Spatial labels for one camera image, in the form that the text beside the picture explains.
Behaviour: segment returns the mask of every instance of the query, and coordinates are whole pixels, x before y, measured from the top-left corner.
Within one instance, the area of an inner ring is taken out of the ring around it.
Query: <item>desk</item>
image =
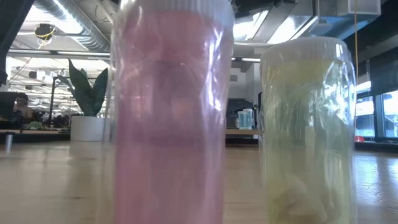
[[[85,150],[100,145],[15,144],[8,156],[0,150],[0,180],[7,180],[0,183],[1,224],[94,224],[99,160]],[[224,224],[267,224],[259,153],[226,150]],[[358,223],[398,223],[398,155],[356,152],[355,161]]]
[[[12,132],[16,134],[59,134],[60,131],[54,130],[17,130],[17,129],[0,129],[0,133]]]
[[[238,135],[258,135],[258,130],[241,130],[241,129],[227,129],[226,134],[238,134]]]

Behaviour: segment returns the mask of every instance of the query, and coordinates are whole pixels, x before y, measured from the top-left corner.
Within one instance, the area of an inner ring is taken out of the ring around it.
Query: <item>yellow cord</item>
[[[39,48],[38,48],[37,50],[40,50],[40,49],[47,43],[47,42],[46,42],[47,38],[48,38],[48,36],[45,37],[45,39],[44,39],[43,42],[40,44],[40,46],[39,46]]]
[[[51,32],[49,32],[48,34],[44,34],[44,35],[35,34],[35,35],[36,35],[36,37],[48,37],[49,35],[53,34],[54,32],[55,32],[55,28]]]
[[[358,0],[355,0],[355,10],[354,10],[354,24],[355,24],[355,66],[356,66],[356,80],[355,89],[359,78],[359,66],[358,66],[358,21],[357,21],[357,10],[358,10]],[[354,130],[356,131],[356,119],[354,119]]]

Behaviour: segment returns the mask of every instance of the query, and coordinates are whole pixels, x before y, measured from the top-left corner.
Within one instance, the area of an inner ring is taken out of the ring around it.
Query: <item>potted plant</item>
[[[69,76],[72,84],[63,76],[58,79],[69,86],[84,116],[73,116],[70,130],[71,141],[101,141],[103,137],[104,118],[97,118],[101,111],[108,83],[108,69],[98,75],[91,87],[84,69],[78,70],[69,60]]]

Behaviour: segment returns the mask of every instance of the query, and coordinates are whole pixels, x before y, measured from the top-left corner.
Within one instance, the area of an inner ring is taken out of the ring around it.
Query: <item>person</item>
[[[28,107],[28,102],[29,98],[25,93],[18,93],[14,111],[20,111],[24,119],[31,119],[33,117],[33,110]]]

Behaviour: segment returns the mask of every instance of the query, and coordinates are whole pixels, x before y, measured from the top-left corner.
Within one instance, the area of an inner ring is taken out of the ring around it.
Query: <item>plastic wrap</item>
[[[276,45],[261,70],[269,223],[356,223],[356,94],[345,43],[309,37]]]
[[[121,1],[98,223],[222,222],[233,24],[227,0]]]

